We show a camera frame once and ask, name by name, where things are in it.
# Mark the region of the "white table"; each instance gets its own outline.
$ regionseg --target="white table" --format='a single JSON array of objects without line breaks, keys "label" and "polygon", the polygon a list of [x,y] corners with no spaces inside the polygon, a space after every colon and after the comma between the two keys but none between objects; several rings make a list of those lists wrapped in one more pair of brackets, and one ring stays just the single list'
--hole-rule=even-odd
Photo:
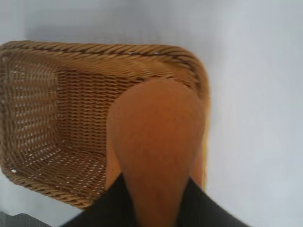
[{"label": "white table", "polygon": [[[303,1],[0,0],[0,43],[163,43],[206,65],[207,193],[252,226],[303,226]],[[79,210],[0,177],[0,210],[54,226]]]}]

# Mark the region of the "white surface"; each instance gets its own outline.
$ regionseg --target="white surface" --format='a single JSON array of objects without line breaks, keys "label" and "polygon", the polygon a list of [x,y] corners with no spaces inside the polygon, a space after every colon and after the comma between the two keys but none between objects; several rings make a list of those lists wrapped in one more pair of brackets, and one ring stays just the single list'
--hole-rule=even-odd
[{"label": "white surface", "polygon": [[[301,0],[0,0],[0,43],[163,43],[193,51],[213,96],[208,194],[251,226],[301,227],[302,11]],[[59,225],[78,212],[0,183],[0,209],[10,214]]]}]

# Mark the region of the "white background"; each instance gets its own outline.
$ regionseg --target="white background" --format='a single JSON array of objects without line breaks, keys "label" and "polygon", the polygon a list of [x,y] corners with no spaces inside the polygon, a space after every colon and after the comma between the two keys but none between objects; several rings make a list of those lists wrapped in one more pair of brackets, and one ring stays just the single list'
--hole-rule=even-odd
[{"label": "white background", "polygon": [[[302,0],[0,0],[10,40],[173,44],[211,81],[207,193],[253,227],[303,226]],[[0,211],[79,210],[0,176]]]}]

